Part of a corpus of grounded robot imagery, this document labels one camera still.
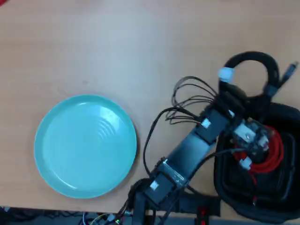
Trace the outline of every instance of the black strap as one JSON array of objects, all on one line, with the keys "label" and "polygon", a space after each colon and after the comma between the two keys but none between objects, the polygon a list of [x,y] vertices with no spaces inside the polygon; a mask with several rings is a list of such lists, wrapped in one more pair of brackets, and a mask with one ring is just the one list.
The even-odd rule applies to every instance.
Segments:
[{"label": "black strap", "polygon": [[231,57],[224,67],[235,68],[244,61],[253,60],[262,63],[268,73],[268,85],[279,88],[279,68],[273,57],[262,52],[243,52]]}]

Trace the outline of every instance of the plate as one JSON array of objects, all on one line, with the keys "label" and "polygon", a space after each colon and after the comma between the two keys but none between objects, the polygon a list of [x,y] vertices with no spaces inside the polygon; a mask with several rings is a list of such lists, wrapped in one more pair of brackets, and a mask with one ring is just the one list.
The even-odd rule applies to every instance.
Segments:
[{"label": "plate", "polygon": [[34,141],[41,176],[57,192],[93,198],[115,188],[136,154],[136,133],[113,101],[80,95],[58,103],[43,118]]}]

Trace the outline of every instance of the red cable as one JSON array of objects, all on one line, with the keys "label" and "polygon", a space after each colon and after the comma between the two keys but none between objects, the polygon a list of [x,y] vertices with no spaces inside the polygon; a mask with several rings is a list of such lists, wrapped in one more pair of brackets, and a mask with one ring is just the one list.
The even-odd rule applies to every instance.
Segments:
[{"label": "red cable", "polygon": [[[274,129],[273,127],[269,128],[274,131],[274,135],[272,136],[268,144],[269,149],[266,161],[260,164],[252,163],[250,166],[250,176],[255,184],[256,179],[253,173],[269,173],[275,170],[283,160],[284,149],[281,137],[276,129]],[[233,156],[239,162],[241,159],[244,160],[247,157],[247,154],[244,151],[234,152]]]},{"label": "red cable", "polygon": [[0,6],[2,6],[7,0],[0,0]]}]

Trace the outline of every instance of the plate rim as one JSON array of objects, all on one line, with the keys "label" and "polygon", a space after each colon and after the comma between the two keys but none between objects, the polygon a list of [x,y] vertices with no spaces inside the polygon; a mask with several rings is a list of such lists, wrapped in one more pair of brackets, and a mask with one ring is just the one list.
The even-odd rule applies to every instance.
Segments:
[{"label": "plate rim", "polygon": [[[41,132],[41,127],[43,126],[43,124],[45,123],[45,120],[50,116],[51,112],[53,112],[54,110],[56,110],[57,108],[61,107],[61,105],[64,105],[65,102],[67,101],[70,101],[71,99],[74,99],[74,98],[82,98],[82,97],[97,97],[99,99],[104,99],[112,104],[114,104],[116,107],[118,107],[122,113],[129,119],[128,121],[130,121],[129,123],[129,126],[130,126],[130,129],[134,132],[134,135],[133,135],[133,138],[134,138],[134,146],[135,146],[135,153],[134,153],[134,157],[133,157],[133,160],[131,162],[131,166],[129,167],[128,171],[126,173],[124,173],[124,177],[122,179],[120,179],[120,181],[112,188],[110,188],[109,190],[107,191],[102,191],[102,192],[99,192],[98,194],[94,194],[94,195],[86,195],[84,197],[82,196],[72,196],[72,195],[69,195],[68,193],[64,193],[60,190],[58,190],[57,188],[53,187],[48,180],[46,180],[43,176],[43,173],[41,172],[41,168],[39,166],[39,163],[38,163],[38,160],[37,160],[37,157],[36,157],[36,152],[37,152],[37,147],[36,147],[36,143],[37,143],[37,139],[38,139],[38,134],[39,132]],[[72,97],[68,97],[62,101],[60,101],[59,103],[57,103],[54,107],[52,107],[47,113],[46,115],[42,118],[42,120],[40,121],[40,124],[39,126],[37,127],[36,129],[36,133],[35,133],[35,137],[34,137],[34,160],[35,160],[35,164],[36,164],[36,168],[40,174],[40,176],[43,178],[43,180],[46,182],[46,184],[48,186],[50,186],[53,190],[55,190],[56,192],[64,195],[64,196],[67,196],[67,197],[70,197],[70,198],[74,198],[74,199],[91,199],[91,198],[96,198],[96,197],[99,197],[99,196],[102,196],[110,191],[112,191],[113,189],[115,189],[129,174],[130,170],[132,169],[132,166],[134,164],[134,161],[135,161],[135,158],[136,158],[136,155],[137,155],[137,133],[136,133],[136,128],[134,126],[134,123],[131,119],[131,117],[129,116],[129,114],[119,105],[117,104],[116,102],[112,101],[111,99],[107,98],[107,97],[104,97],[104,96],[101,96],[101,95],[94,95],[94,94],[83,94],[83,95],[75,95],[75,96],[72,96]]]}]

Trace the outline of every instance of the table surface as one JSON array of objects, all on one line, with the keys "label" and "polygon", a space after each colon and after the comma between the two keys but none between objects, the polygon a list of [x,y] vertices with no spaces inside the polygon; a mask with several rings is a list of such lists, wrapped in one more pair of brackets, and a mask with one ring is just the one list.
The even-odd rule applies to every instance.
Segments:
[{"label": "table surface", "polygon": [[[198,76],[217,88],[218,70],[247,50],[271,54],[281,70],[299,60],[299,11],[297,0],[9,0],[0,7],[0,205],[118,211],[130,185],[146,176],[141,154],[106,195],[64,197],[35,167],[34,135],[43,116],[74,95],[106,96],[129,113],[143,146],[181,77]],[[251,95],[265,80],[263,66],[247,62],[234,82]],[[300,76],[293,77],[274,101],[300,108],[299,83]],[[166,156],[191,129],[160,122],[148,164]],[[216,195],[213,160],[191,185]],[[222,218],[243,219],[224,203]]]}]

